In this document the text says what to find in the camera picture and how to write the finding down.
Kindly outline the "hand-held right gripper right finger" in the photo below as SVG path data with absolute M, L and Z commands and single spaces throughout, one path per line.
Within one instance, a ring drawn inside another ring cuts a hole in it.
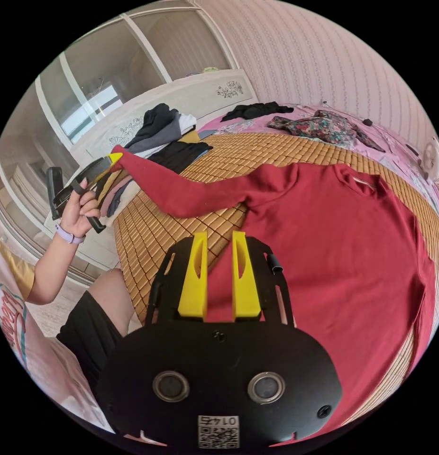
M 232 314 L 234 319 L 259 319 L 261 306 L 246 234 L 232 235 Z

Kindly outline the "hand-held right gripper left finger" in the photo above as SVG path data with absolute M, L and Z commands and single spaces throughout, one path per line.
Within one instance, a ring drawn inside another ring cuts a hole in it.
M 207 232 L 195 233 L 178 304 L 178 314 L 185 319 L 204 319 L 208 301 Z

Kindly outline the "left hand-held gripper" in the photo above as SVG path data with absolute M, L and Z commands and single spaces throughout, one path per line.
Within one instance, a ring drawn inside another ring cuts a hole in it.
M 71 180 L 71 183 L 64 185 L 62 169 L 60 167 L 51 168 L 51 216 L 52 220 L 62 218 L 63 211 L 70 198 L 72 191 L 79 195 L 93 190 L 100 179 L 102 179 L 122 158 L 123 153 L 111 153 L 105 158 L 99 158 L 82 171 L 78 172 Z

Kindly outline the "person's left hand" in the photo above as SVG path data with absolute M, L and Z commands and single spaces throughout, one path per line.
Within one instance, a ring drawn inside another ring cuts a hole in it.
M 82 238 L 92 228 L 89 218 L 99 217 L 100 209 L 95 191 L 89 190 L 83 195 L 72 191 L 59 225 L 68 234 Z

